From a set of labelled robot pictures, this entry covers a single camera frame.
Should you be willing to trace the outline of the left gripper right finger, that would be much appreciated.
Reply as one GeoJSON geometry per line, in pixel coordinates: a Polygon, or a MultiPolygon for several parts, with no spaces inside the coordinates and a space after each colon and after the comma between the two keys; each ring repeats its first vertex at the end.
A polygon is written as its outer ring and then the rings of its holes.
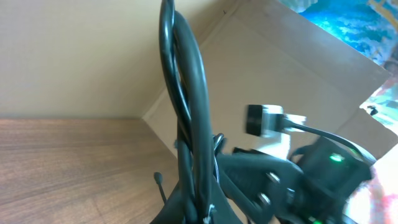
{"type": "Polygon", "coordinates": [[[234,197],[234,190],[237,187],[229,180],[222,180],[221,185],[216,180],[205,182],[205,224],[242,224],[227,200],[227,196],[234,197]]]}

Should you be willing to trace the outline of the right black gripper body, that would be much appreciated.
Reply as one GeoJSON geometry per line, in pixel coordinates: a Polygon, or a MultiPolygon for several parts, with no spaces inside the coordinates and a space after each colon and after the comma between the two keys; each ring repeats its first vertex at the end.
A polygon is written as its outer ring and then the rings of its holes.
{"type": "Polygon", "coordinates": [[[248,217],[268,223],[273,216],[283,223],[304,223],[298,215],[301,169],[285,159],[252,152],[248,168],[248,198],[253,207],[248,217]]]}

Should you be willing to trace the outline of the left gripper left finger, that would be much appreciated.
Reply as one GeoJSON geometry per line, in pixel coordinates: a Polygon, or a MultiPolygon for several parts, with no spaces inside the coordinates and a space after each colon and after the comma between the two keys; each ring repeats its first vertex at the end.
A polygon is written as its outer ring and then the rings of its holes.
{"type": "Polygon", "coordinates": [[[191,224],[185,213],[182,190],[180,183],[177,183],[168,199],[165,199],[163,187],[158,185],[164,206],[150,224],[191,224]]]}

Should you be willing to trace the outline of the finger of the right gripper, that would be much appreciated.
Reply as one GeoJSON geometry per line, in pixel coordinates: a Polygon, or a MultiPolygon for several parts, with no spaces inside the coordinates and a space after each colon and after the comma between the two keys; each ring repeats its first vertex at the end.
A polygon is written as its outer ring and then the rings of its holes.
{"type": "Polygon", "coordinates": [[[271,181],[254,154],[220,154],[224,193],[254,223],[269,223],[276,212],[279,184],[271,181]]]}

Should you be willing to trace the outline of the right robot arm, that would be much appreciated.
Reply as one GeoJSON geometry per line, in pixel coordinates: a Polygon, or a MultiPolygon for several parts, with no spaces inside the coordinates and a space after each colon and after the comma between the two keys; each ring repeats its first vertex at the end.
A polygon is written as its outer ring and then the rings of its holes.
{"type": "Polygon", "coordinates": [[[347,199],[373,177],[370,165],[324,137],[294,154],[297,162],[255,150],[218,154],[221,188],[254,223],[343,223],[347,199]]]}

